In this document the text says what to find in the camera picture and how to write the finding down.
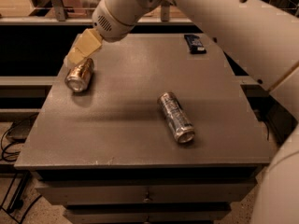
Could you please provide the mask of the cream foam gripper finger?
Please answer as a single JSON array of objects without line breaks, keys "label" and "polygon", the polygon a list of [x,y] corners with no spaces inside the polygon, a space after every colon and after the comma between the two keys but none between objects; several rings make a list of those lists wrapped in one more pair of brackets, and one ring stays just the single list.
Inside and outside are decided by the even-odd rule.
[{"label": "cream foam gripper finger", "polygon": [[76,48],[84,55],[90,56],[102,47],[102,36],[94,28],[86,29],[78,38]]},{"label": "cream foam gripper finger", "polygon": [[64,64],[67,67],[71,67],[81,63],[83,60],[84,60],[84,56],[80,52],[80,50],[76,47],[73,47],[71,50],[69,50],[68,54],[65,56]]}]

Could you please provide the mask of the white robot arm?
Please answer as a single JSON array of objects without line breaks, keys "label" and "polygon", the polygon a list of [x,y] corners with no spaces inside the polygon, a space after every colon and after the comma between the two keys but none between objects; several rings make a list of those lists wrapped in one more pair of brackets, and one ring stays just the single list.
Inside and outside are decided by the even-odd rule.
[{"label": "white robot arm", "polygon": [[[260,0],[101,0],[93,29],[69,51],[81,63],[126,37],[163,1],[177,7],[299,119],[299,20]],[[299,224],[299,127],[267,168],[250,224]]]}]

